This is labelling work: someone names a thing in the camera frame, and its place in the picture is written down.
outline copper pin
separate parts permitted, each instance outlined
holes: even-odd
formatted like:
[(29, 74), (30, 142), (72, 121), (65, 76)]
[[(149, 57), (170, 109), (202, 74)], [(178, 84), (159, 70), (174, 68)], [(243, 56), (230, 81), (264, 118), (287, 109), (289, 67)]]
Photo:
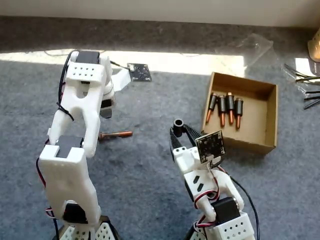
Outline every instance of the copper pin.
[(236, 125), (235, 125), (236, 129), (240, 129), (240, 121), (241, 121), (241, 116), (240, 115), (236, 116)]
[(234, 124), (234, 111), (229, 110), (229, 123)]
[(98, 141), (101, 142), (108, 138), (127, 138), (131, 137), (134, 133), (132, 131), (120, 131), (120, 132), (111, 132), (111, 133), (103, 133), (100, 132), (98, 136)]
[(221, 125), (221, 127), (224, 127), (225, 126), (225, 113), (224, 112), (222, 112), (221, 114), (220, 114), (220, 125)]
[(208, 113), (206, 114), (206, 120), (205, 120), (206, 123), (209, 122), (210, 116), (211, 116), (211, 109), (209, 109), (209, 110), (208, 110)]

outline plastic bag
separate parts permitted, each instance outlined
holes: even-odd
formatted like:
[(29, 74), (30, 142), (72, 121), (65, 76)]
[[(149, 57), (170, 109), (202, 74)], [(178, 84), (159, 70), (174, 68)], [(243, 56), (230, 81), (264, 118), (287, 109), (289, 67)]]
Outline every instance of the plastic bag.
[(269, 50), (272, 50), (273, 55), (264, 60), (274, 63), (274, 61), (278, 59), (273, 51), (273, 44), (273, 41), (252, 33), (243, 40), (233, 41), (218, 47), (215, 54), (241, 57), (242, 64), (233, 64), (228, 58), (226, 61), (222, 60), (222, 64), (228, 68), (228, 72), (230, 72), (231, 75), (244, 77), (246, 70), (254, 65)]

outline brown cardboard box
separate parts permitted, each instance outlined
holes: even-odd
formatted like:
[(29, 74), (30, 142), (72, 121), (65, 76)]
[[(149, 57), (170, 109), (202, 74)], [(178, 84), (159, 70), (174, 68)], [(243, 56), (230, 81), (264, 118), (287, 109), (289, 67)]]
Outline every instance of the brown cardboard box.
[[(234, 98), (243, 100), (241, 126), (229, 125), (225, 115), (225, 126), (221, 128), (218, 105), (206, 123), (211, 92), (226, 95), (232, 92)], [(278, 131), (278, 86), (271, 83), (250, 80), (213, 72), (208, 87), (202, 132), (209, 134), (222, 129), (225, 145), (240, 147), (251, 152), (267, 154), (277, 146)]]

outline black cylinder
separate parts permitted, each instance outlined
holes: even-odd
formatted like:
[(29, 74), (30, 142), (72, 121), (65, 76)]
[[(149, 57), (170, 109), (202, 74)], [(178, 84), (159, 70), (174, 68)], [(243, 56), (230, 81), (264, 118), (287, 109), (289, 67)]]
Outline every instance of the black cylinder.
[(219, 113), (225, 113), (227, 111), (226, 98), (223, 95), (218, 97), (218, 111)]
[(217, 98), (218, 96), (213, 94), (212, 97), (211, 97), (211, 101), (210, 101), (210, 105), (209, 105), (209, 109), (211, 111), (214, 111), (215, 110), (215, 106), (216, 106), (216, 103), (217, 103)]
[(235, 104), (234, 114), (235, 114), (236, 116), (242, 116), (244, 101), (243, 101), (242, 99), (240, 99), (240, 98), (237, 98), (237, 99), (234, 101), (234, 104)]
[(225, 96), (225, 103), (226, 103), (226, 109), (228, 111), (235, 109), (235, 103), (234, 103), (234, 96), (233, 95)]
[(184, 121), (182, 121), (179, 118), (174, 120), (174, 122), (173, 122), (173, 133), (174, 133), (174, 135), (176, 137), (178, 137), (178, 138), (181, 137), (182, 133), (184, 132), (183, 126), (184, 126)]

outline black circuit board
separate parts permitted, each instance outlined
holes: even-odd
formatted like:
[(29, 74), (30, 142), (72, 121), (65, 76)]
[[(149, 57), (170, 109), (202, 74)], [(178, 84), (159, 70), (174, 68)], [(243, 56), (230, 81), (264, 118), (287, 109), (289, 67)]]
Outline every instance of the black circuit board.
[(201, 136), (195, 142), (202, 164), (210, 162), (226, 153), (221, 130)]
[(151, 74), (147, 64), (128, 63), (130, 78), (133, 82), (151, 82)]

